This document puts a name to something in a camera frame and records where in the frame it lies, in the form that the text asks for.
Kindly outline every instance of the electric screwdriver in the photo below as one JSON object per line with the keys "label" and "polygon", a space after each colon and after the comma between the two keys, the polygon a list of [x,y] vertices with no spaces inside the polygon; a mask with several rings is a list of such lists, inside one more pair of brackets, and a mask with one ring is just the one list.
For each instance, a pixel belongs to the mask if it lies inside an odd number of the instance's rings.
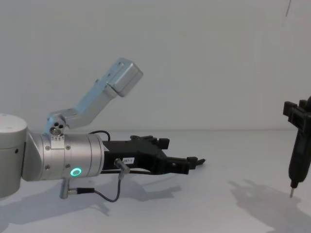
{"label": "electric screwdriver", "polygon": [[289,166],[292,198],[298,184],[304,182],[307,177],[311,163],[311,97],[308,100],[301,100],[299,105],[285,102],[283,114],[298,128]]}

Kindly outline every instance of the screw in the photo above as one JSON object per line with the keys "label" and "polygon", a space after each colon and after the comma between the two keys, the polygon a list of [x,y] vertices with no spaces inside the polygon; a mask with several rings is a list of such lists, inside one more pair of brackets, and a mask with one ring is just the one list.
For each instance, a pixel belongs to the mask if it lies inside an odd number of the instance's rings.
{"label": "screw", "polygon": [[50,128],[50,133],[51,133],[52,135],[57,136],[57,135],[60,135],[61,131],[60,131],[60,129],[57,129],[57,128],[55,128],[55,127],[51,127],[51,128]]}

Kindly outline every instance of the label sticker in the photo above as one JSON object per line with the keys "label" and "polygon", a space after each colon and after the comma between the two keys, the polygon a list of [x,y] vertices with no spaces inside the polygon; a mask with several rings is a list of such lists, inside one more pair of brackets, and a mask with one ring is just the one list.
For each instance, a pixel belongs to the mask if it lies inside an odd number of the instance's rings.
{"label": "label sticker", "polygon": [[122,162],[124,162],[124,164],[133,164],[135,161],[135,158],[123,158]]}

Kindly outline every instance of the black cable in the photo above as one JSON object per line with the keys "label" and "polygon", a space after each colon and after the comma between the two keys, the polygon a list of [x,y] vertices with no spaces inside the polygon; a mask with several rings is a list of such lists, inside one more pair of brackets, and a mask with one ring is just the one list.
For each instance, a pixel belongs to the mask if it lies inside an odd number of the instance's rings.
{"label": "black cable", "polygon": [[121,180],[118,181],[118,192],[117,192],[117,196],[116,198],[114,198],[113,200],[112,199],[109,199],[108,197],[104,196],[102,193],[100,193],[99,191],[96,191],[94,190],[94,193],[98,194],[99,196],[101,196],[102,198],[104,198],[106,201],[108,202],[116,202],[119,197],[120,197],[120,190],[121,190]]}
{"label": "black cable", "polygon": [[110,142],[110,133],[108,133],[106,130],[97,130],[97,131],[90,132],[89,134],[95,134],[95,133],[105,133],[108,137],[108,142]]}
{"label": "black cable", "polygon": [[[119,174],[120,171],[119,170],[115,170],[115,171],[101,171],[101,174]],[[163,174],[154,174],[151,173],[149,171],[133,171],[130,170],[130,174],[140,174],[140,175],[164,175],[164,174],[168,174],[168,173],[163,173]]]}
{"label": "black cable", "polygon": [[96,191],[95,188],[77,188],[77,194],[84,194],[84,193],[96,193],[102,198],[104,198],[108,202],[116,202],[120,197],[120,191],[121,191],[121,180],[118,181],[118,192],[115,199],[110,199],[106,196],[104,196],[101,192]]}

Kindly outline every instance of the white wall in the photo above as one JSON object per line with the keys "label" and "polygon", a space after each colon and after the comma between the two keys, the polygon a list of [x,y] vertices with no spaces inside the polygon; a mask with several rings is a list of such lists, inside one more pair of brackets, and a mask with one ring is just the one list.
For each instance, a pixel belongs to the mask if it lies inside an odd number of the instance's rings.
{"label": "white wall", "polygon": [[311,1],[1,0],[0,112],[42,129],[119,57],[144,77],[90,129],[288,128],[311,95]]}

